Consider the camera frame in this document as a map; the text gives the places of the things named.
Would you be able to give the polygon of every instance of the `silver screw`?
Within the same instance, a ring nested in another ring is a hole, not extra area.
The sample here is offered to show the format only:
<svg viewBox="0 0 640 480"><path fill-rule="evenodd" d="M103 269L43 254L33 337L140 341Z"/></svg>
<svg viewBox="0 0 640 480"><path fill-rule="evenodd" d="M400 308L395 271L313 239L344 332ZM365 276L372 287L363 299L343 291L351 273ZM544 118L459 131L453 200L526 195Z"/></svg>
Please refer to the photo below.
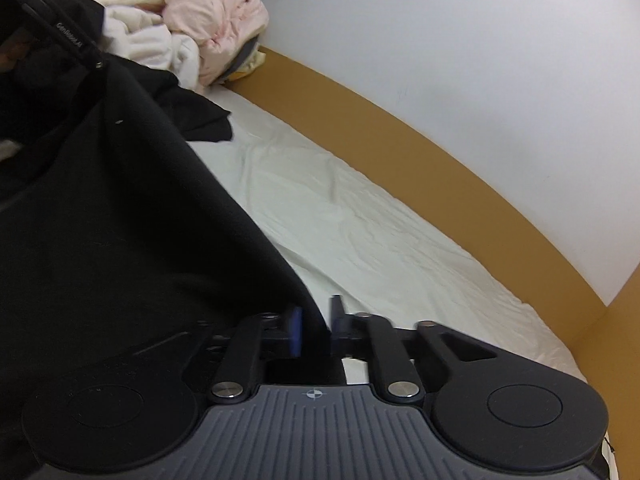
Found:
<svg viewBox="0 0 640 480"><path fill-rule="evenodd" d="M235 399L242 395L242 392L244 392L244 388L240 384L231 381L217 383L211 387L211 393L221 399Z"/></svg>
<svg viewBox="0 0 640 480"><path fill-rule="evenodd" d="M415 383L409 381L398 381L397 383L391 383L388 387L388 391L395 397L415 397L420 393L420 388Z"/></svg>

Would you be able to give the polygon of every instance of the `white panel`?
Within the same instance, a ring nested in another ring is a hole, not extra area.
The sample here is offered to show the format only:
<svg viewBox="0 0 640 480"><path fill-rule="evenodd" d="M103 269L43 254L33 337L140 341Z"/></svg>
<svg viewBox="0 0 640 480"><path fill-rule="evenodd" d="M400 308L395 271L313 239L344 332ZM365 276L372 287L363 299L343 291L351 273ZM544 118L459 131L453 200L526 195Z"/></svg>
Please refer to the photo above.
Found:
<svg viewBox="0 0 640 480"><path fill-rule="evenodd" d="M434 140L612 300L640 255L640 0L264 1L267 46Z"/></svg>

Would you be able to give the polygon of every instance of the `wrinkled white sheet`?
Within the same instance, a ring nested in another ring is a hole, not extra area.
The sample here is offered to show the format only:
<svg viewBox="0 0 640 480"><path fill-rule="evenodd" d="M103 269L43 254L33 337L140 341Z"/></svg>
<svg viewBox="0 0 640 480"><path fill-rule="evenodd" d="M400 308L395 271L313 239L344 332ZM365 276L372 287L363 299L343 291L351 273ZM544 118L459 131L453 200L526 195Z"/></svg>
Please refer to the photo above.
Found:
<svg viewBox="0 0 640 480"><path fill-rule="evenodd" d="M584 380L571 352L535 310L469 253L344 161L229 90L232 142L191 142L207 167L300 275L325 319L341 294L348 312L412 328L431 319ZM350 383L364 364L345 362ZM611 480L615 461L603 443Z"/></svg>

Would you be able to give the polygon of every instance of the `white sheet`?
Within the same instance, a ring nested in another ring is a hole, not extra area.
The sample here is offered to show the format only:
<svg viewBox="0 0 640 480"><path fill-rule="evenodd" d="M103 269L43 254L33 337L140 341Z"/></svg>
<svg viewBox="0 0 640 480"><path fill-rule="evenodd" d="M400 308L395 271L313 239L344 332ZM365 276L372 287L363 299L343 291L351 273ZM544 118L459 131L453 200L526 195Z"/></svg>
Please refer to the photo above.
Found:
<svg viewBox="0 0 640 480"><path fill-rule="evenodd" d="M535 310L450 238L264 110L222 88L208 92L232 112L235 138L193 149L300 275L325 319L330 296L341 294L349 312L403 328L435 320L584 380ZM364 382L361 365L346 370L350 382Z"/></svg>

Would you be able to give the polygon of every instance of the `pile of clothes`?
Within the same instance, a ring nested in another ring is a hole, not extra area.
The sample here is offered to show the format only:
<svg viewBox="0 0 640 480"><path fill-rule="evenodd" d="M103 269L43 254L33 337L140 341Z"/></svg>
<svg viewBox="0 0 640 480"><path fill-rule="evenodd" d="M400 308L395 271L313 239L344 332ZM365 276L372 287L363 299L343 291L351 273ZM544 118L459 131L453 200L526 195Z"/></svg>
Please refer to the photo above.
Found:
<svg viewBox="0 0 640 480"><path fill-rule="evenodd" d="M173 72L200 92L264 63L258 35L269 22L261 0L93 0L104 6L100 47Z"/></svg>

